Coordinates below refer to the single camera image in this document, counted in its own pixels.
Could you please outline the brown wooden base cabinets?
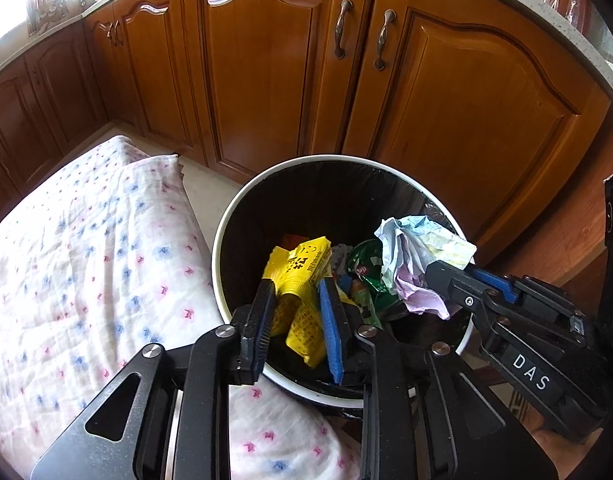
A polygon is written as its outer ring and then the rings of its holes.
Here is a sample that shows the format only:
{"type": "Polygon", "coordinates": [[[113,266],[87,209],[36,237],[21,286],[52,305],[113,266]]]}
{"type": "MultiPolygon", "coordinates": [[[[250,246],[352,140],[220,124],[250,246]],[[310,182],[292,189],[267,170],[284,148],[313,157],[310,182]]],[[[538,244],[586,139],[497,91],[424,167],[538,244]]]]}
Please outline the brown wooden base cabinets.
{"type": "Polygon", "coordinates": [[[0,71],[0,219],[121,119],[236,181],[299,155],[384,162],[487,263],[611,110],[591,64],[507,0],[112,0],[0,71]]]}

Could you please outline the knife block with utensils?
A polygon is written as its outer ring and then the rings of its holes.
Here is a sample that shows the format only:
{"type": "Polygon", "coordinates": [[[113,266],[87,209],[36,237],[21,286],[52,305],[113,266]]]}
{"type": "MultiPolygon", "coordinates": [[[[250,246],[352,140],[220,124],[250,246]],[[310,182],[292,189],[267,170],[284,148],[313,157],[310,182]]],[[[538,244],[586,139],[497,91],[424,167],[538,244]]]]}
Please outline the knife block with utensils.
{"type": "Polygon", "coordinates": [[[69,14],[67,0],[28,0],[26,4],[28,35],[41,35],[51,24],[59,23],[69,14]]]}

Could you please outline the yellow snack wrapper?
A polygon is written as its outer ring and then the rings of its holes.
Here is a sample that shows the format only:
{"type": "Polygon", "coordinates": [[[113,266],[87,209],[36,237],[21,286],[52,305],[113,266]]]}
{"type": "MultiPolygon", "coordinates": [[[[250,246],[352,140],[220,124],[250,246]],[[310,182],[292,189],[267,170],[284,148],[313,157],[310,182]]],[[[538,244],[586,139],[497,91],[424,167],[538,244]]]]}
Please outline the yellow snack wrapper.
{"type": "Polygon", "coordinates": [[[331,275],[331,242],[323,236],[291,250],[276,246],[263,273],[273,282],[277,300],[271,335],[283,336],[308,367],[328,359],[331,373],[338,375],[343,372],[341,337],[333,307],[321,304],[320,296],[320,282],[331,275]]]}

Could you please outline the red snack packet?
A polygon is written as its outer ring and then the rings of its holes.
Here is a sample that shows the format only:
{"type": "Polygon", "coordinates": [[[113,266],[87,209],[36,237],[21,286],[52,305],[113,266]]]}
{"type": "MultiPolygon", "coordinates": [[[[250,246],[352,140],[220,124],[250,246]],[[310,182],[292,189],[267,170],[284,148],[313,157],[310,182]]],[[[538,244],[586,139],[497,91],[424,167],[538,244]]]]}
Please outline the red snack packet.
{"type": "Polygon", "coordinates": [[[280,237],[278,246],[286,250],[293,250],[308,240],[309,238],[307,236],[285,233],[280,237]]]}

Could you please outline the white floral tablecloth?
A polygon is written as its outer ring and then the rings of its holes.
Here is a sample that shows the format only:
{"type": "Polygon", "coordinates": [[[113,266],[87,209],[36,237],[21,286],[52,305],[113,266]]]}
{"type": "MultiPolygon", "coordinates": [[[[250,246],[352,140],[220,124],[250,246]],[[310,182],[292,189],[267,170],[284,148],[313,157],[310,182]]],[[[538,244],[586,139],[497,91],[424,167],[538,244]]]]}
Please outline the white floral tablecloth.
{"type": "Polygon", "coordinates": [[[178,158],[95,146],[0,222],[0,455],[27,477],[146,344],[221,321],[178,158]]]}

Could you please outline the pastel paper ball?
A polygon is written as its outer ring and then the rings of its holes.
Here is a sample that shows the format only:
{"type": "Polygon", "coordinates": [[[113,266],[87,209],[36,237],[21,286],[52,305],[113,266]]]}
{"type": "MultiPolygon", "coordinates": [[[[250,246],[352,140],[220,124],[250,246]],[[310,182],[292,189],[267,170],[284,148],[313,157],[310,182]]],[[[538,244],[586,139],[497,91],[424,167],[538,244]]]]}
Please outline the pastel paper ball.
{"type": "Polygon", "coordinates": [[[459,310],[448,307],[427,284],[429,264],[444,261],[465,270],[477,247],[427,216],[381,221],[375,236],[381,243],[381,279],[411,313],[433,314],[446,321],[459,310]]]}

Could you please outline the green snack bag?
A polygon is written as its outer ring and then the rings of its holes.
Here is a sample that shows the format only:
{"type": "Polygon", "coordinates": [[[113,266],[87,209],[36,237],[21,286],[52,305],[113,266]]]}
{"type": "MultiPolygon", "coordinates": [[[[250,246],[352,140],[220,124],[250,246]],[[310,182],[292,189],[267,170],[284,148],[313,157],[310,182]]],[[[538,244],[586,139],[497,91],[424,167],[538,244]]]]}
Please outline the green snack bag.
{"type": "Polygon", "coordinates": [[[399,297],[393,295],[384,283],[382,266],[383,244],[376,237],[352,247],[347,255],[347,273],[357,278],[371,297],[371,304],[362,309],[369,312],[369,321],[378,327],[383,327],[381,321],[388,311],[401,304],[399,297]]]}

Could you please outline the white rimmed trash bin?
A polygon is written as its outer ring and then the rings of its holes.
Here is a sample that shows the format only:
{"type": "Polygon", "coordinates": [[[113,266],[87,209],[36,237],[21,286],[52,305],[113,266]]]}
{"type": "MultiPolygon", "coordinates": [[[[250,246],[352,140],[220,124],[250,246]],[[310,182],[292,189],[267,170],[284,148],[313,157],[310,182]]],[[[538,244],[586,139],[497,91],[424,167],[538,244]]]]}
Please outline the white rimmed trash bin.
{"type": "MultiPolygon", "coordinates": [[[[221,317],[250,304],[268,257],[290,235],[325,236],[331,245],[357,246],[373,237],[381,220],[428,216],[466,240],[438,197],[403,172],[348,155],[311,155],[286,160],[251,179],[229,203],[212,249],[214,296],[221,317]]],[[[387,315],[387,327],[401,342],[429,347],[436,341],[463,354],[474,333],[466,310],[448,321],[436,315],[387,315]]],[[[338,387],[326,358],[315,370],[272,337],[263,377],[297,399],[346,410],[363,408],[362,386],[338,387]]]]}

